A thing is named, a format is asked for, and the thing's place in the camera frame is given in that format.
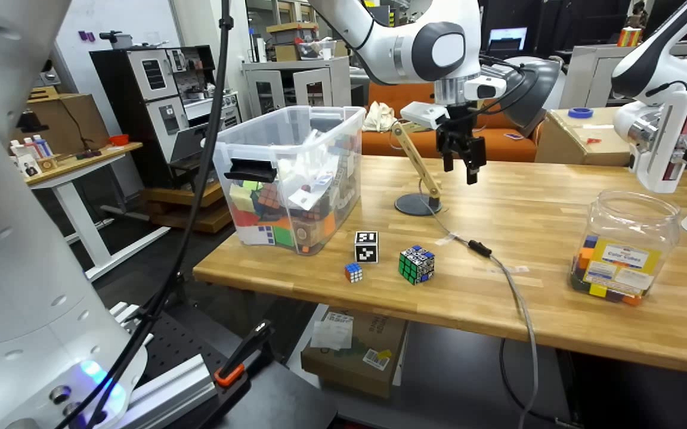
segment person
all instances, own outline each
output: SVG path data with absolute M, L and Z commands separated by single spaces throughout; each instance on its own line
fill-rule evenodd
M 631 14 L 626 18 L 626 26 L 643 30 L 649 22 L 647 3 L 635 3 Z

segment toy blocks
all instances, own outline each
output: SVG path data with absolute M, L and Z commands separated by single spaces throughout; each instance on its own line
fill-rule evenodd
M 419 246 L 397 254 L 397 275 L 410 285 L 424 285 L 434 279 L 434 254 Z
M 363 268 L 358 263 L 348 263 L 342 268 L 342 275 L 345 275 L 348 285 L 358 285 L 358 282 L 365 279 L 365 271 L 363 271 Z

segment cable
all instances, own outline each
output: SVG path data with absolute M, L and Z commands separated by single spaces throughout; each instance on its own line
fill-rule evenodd
M 508 399 L 518 406 L 518 411 L 524 411 L 524 403 L 518 399 L 518 393 L 512 391 L 509 386 L 509 380 L 508 380 L 508 372 L 506 372 L 506 347 L 508 342 L 500 338 L 500 348 L 499 348 L 499 369 L 500 369 L 500 380 L 503 380 L 503 389 L 508 393 Z M 531 417 L 540 419 L 540 423 L 549 423 L 549 424 L 561 424 L 557 417 L 551 417 L 551 414 L 540 414 L 537 411 L 530 411 Z
M 92 140 L 92 138 L 86 138 L 86 136 L 84 136 L 78 119 L 75 119 L 74 112 L 65 105 L 61 96 L 56 96 L 56 101 L 59 101 L 56 105 L 61 105 L 61 109 L 67 112 L 67 118 L 74 123 L 84 150 L 87 150 L 87 143 L 86 143 L 86 140 Z
M 518 429 L 523 429 L 526 424 L 526 414 L 531 414 L 531 409 L 533 409 L 533 401 L 537 401 L 537 393 L 539 393 L 539 355 L 537 355 L 537 338 L 533 338 L 533 326 L 531 326 L 531 318 L 530 318 L 530 307 L 526 307 L 526 300 L 524 296 L 520 294 L 512 275 L 508 271 L 508 268 L 495 258 L 492 255 L 492 248 L 487 248 L 483 244 L 478 240 L 465 240 L 461 238 L 458 233 L 452 233 L 439 218 L 437 213 L 428 207 L 431 213 L 431 220 L 439 225 L 439 230 L 452 238 L 456 244 L 461 244 L 463 248 L 476 254 L 478 258 L 483 261 L 492 261 L 506 277 L 508 282 L 508 288 L 509 288 L 509 296 L 512 296 L 512 304 L 514 304 L 514 312 L 518 312 L 518 320 L 524 324 L 526 330 L 526 342 L 530 342 L 530 350 L 531 350 L 531 395 L 526 401 L 526 406 L 523 406 L 523 412 L 518 417 Z
M 202 157 L 201 157 L 201 170 L 197 170 L 197 189 L 195 189 L 195 204 L 191 205 L 187 213 L 187 223 L 183 230 L 183 237 L 175 246 L 175 258 L 172 261 L 172 268 L 164 277 L 164 285 L 158 288 L 155 299 L 146 305 L 146 312 L 140 318 L 140 324 L 136 326 L 136 332 L 131 333 L 129 343 L 123 347 L 123 350 L 119 353 L 119 358 L 111 363 L 111 368 L 107 369 L 107 376 L 75 406 L 74 412 L 69 412 L 56 428 L 69 428 L 72 423 L 75 423 L 75 417 L 81 417 L 81 412 L 99 395 L 91 419 L 86 423 L 87 428 L 92 428 L 97 423 L 97 417 L 102 414 L 102 409 L 115 389 L 115 385 L 119 381 L 119 376 L 127 372 L 127 368 L 131 364 L 133 355 L 137 353 L 137 348 L 146 343 L 146 337 L 152 332 L 167 299 L 180 287 L 183 277 L 180 277 L 180 263 L 187 248 L 187 238 L 192 233 L 195 220 L 197 220 L 197 210 L 202 204 L 202 190 L 209 177 L 209 161 L 216 146 L 216 134 L 218 134 L 218 123 L 221 123 L 221 99 L 218 93 L 223 90 L 223 75 L 226 75 L 226 49 L 229 49 L 229 31 L 234 26 L 234 20 L 229 18 L 229 0 L 221 0 L 221 20 L 218 20 L 218 30 L 221 30 L 221 44 L 218 44 L 218 67 L 216 67 L 216 89 L 215 89 L 215 99 L 212 99 L 212 114 L 208 123 L 208 132 L 204 132 L 204 148 L 202 148 Z
M 664 90 L 664 89 L 670 89 L 670 86 L 681 86 L 685 90 L 687 90 L 687 82 L 667 82 L 667 83 L 661 83 L 661 86 L 656 86 L 656 89 L 651 89 L 651 90 L 647 90 L 647 99 L 653 99 L 656 93 L 661 93 L 661 90 Z

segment clear plastic container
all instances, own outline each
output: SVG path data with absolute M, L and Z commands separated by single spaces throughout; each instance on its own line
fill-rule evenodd
M 635 190 L 604 190 L 588 205 L 569 285 L 593 299 L 639 305 L 678 246 L 679 207 Z
M 320 254 L 359 198 L 363 107 L 284 107 L 218 134 L 215 167 L 248 246 Z

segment monitor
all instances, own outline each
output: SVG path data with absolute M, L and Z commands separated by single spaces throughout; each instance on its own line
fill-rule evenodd
M 492 30 L 487 52 L 488 56 L 518 56 L 524 52 L 526 26 Z

